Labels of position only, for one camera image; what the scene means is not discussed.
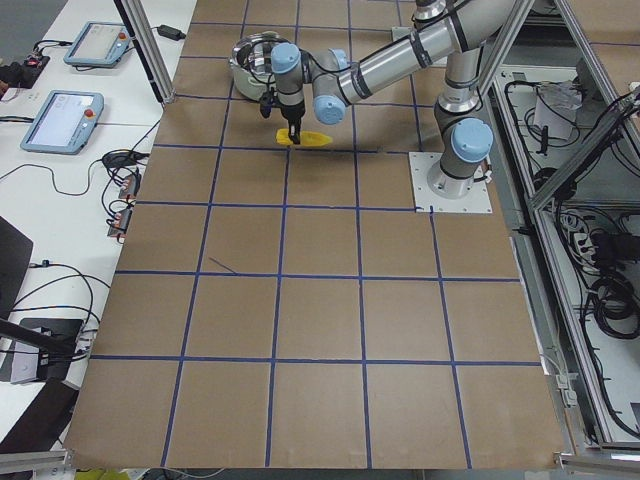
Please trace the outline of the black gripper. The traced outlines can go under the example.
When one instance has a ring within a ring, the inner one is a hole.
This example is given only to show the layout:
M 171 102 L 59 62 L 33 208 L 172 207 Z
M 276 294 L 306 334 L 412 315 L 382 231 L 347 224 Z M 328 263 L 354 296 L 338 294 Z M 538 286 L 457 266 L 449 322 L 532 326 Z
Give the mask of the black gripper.
M 302 92 L 294 94 L 277 93 L 277 99 L 282 116 L 288 122 L 287 137 L 291 145 L 300 145 L 300 130 L 302 119 L 306 113 L 305 100 Z

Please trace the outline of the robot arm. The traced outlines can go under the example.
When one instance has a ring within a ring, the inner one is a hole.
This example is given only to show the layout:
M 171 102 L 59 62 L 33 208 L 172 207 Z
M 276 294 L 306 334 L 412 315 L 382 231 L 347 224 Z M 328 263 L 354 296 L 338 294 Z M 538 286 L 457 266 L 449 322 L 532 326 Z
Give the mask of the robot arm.
M 427 178 L 436 195 L 462 198 L 494 140 L 491 128 L 474 114 L 481 101 L 481 50 L 513 6 L 511 1 L 419 1 L 406 35 L 354 62 L 348 62 L 339 49 L 310 53 L 280 42 L 270 53 L 274 84 L 260 98 L 260 113 L 269 117 L 272 109 L 279 109 L 288 123 L 288 139 L 298 145 L 304 85 L 312 88 L 317 120 L 336 125 L 348 106 L 444 59 L 444 86 L 435 115 L 445 150 Z

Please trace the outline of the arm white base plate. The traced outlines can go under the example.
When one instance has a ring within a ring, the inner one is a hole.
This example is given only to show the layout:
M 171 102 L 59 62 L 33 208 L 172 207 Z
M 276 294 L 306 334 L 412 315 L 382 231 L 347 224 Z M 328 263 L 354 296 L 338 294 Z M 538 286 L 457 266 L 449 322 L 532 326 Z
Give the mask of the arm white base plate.
M 415 210 L 422 213 L 491 214 L 487 181 L 478 166 L 468 179 L 448 177 L 439 152 L 410 152 Z

